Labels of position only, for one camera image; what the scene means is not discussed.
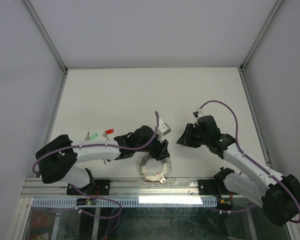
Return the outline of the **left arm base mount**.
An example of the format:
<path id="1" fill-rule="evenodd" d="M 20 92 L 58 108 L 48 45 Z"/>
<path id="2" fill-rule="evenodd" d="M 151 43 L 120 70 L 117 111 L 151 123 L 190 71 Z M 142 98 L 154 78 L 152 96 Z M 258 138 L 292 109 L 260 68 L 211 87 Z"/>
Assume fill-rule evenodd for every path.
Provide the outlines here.
<path id="1" fill-rule="evenodd" d="M 94 184 L 89 184 L 83 188 L 79 188 L 79 190 L 90 196 L 109 196 L 111 189 L 112 180 L 110 179 L 94 179 Z M 68 184 L 66 189 L 66 195 L 75 196 L 80 193 L 74 189 L 74 187 Z"/>

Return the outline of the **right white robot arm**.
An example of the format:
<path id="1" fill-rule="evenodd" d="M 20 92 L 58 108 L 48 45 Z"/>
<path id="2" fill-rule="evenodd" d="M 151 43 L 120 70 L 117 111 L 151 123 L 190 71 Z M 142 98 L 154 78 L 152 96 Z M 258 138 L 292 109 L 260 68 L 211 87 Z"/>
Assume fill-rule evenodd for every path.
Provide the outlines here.
<path id="1" fill-rule="evenodd" d="M 256 206 L 274 225 L 281 227 L 292 222 L 295 216 L 300 219 L 300 182 L 252 159 L 241 150 L 236 139 L 221 133 L 211 115 L 198 117 L 195 123 L 188 123 L 178 145 L 199 148 L 206 146 L 211 153 L 234 165 L 244 176 L 231 168 L 221 168 L 214 175 L 214 196 L 227 191 L 237 193 Z"/>

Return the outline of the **metal disc with keyrings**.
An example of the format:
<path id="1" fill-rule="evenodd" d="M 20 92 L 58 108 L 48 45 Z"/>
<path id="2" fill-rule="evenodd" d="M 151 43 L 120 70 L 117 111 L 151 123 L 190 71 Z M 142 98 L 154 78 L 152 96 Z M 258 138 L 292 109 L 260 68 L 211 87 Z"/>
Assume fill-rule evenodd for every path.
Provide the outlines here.
<path id="1" fill-rule="evenodd" d="M 143 182 L 164 184 L 172 172 L 172 163 L 169 157 L 157 161 L 149 154 L 144 154 L 137 161 L 136 169 Z"/>

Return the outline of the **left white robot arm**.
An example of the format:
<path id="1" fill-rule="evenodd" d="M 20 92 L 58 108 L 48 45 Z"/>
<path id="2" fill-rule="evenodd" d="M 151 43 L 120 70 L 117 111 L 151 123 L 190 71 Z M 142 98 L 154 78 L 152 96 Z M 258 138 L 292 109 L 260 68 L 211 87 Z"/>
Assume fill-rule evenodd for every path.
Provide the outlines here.
<path id="1" fill-rule="evenodd" d="M 62 134 L 36 152 L 32 171 L 45 184 L 66 182 L 87 195 L 93 192 L 95 182 L 91 171 L 78 168 L 78 163 L 130 159 L 135 153 L 147 153 L 161 161 L 170 157 L 169 142 L 162 139 L 170 131 L 165 123 L 155 129 L 143 125 L 134 132 L 91 143 L 72 141 Z"/>

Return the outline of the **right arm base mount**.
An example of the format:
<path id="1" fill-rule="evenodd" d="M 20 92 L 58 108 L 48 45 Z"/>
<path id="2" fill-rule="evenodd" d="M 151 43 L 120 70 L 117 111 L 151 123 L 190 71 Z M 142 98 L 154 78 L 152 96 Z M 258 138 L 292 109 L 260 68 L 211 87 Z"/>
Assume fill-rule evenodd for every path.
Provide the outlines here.
<path id="1" fill-rule="evenodd" d="M 223 192 L 223 185 L 220 180 L 216 179 L 199 179 L 198 183 L 198 193 L 199 195 L 211 195 L 216 198 L 221 198 Z"/>

